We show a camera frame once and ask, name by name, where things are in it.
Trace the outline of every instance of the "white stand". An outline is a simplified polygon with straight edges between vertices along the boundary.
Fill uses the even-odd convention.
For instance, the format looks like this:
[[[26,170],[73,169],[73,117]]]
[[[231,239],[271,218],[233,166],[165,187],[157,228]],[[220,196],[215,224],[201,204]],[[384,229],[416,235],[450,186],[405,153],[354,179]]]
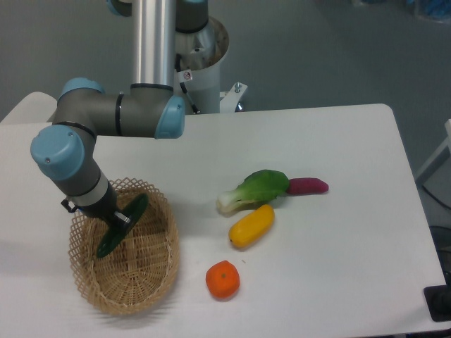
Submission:
[[[418,186],[424,184],[439,167],[450,157],[451,152],[451,120],[446,121],[445,128],[447,138],[443,140],[440,146],[432,153],[431,156],[416,172],[414,178]]]

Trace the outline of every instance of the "metal bracket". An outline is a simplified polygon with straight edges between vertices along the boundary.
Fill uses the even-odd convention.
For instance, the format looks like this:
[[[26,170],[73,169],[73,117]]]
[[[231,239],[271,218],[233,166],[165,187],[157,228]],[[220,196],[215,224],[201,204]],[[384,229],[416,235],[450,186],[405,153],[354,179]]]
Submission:
[[[238,108],[240,99],[247,90],[247,85],[241,82],[236,82],[229,92],[221,92],[219,102],[219,113],[234,113],[241,108]]]

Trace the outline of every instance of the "cable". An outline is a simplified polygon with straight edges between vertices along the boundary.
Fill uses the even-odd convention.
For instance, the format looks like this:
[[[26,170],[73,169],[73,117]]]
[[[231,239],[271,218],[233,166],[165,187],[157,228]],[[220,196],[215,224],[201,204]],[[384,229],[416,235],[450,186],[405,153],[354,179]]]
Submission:
[[[177,54],[175,56],[175,70],[177,70],[177,73],[182,71],[182,67],[180,65],[180,62],[182,60],[182,56],[180,54]],[[182,88],[182,92],[186,95],[186,97],[188,98],[188,101],[191,104],[191,108],[192,108],[192,112],[194,114],[200,114],[200,110],[196,107],[196,105],[194,104],[194,101],[192,100],[191,95],[188,93],[188,89],[186,89],[185,83],[181,82],[180,83],[180,88]]]
[[[451,210],[451,206],[448,206],[447,204],[443,203],[440,199],[435,197],[424,185],[422,185],[421,188],[424,190],[424,192],[427,193],[427,195],[429,195],[434,201],[440,204],[443,208]]]

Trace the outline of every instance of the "toy vegetable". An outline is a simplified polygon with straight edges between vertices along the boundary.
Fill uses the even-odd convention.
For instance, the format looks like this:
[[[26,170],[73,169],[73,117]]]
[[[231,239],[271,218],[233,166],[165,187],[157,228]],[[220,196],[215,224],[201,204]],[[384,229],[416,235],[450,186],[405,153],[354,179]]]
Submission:
[[[220,212],[228,213],[247,204],[266,203],[284,194],[289,185],[288,177],[280,171],[256,171],[235,190],[220,194],[216,205]]]
[[[240,275],[232,263],[222,261],[206,272],[205,282],[213,296],[227,299],[240,287]]]
[[[292,178],[287,189],[289,195],[323,194],[329,190],[327,183],[319,178]]]
[[[274,222],[273,208],[265,204],[236,222],[228,237],[234,246],[244,248],[266,234]]]

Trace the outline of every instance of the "orange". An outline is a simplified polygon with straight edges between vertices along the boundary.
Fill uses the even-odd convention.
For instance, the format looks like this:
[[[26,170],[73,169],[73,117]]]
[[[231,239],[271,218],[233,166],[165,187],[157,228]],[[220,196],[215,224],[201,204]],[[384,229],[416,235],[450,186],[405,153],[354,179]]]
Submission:
[[[240,275],[228,261],[213,265],[206,272],[205,281],[210,293],[219,299],[232,296],[240,287]]]

